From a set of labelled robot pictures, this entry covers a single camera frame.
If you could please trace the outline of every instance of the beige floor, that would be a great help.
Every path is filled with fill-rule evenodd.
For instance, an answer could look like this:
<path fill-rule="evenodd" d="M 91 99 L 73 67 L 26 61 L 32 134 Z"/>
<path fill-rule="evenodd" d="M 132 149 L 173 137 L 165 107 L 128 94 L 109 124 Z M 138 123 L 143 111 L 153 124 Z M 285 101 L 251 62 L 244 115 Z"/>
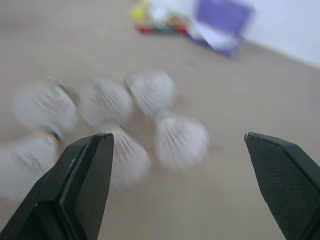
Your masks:
<path fill-rule="evenodd" d="M 320 163 L 320 72 L 250 44 L 231 61 L 183 38 L 140 36 L 126 8 L 124 0 L 1 1 L 1 142 L 28 133 L 11 111 L 13 93 L 25 85 L 53 76 L 80 89 L 91 76 L 164 69 L 177 83 L 176 112 L 205 123 L 210 154 L 179 173 L 153 158 L 143 184 L 110 192 L 99 239 L 283 240 L 243 136 L 295 142 Z M 154 156 L 152 123 L 136 117 L 132 124 Z M 81 122 L 66 143 L 91 133 Z M 1 228 L 14 209 L 1 202 Z"/>

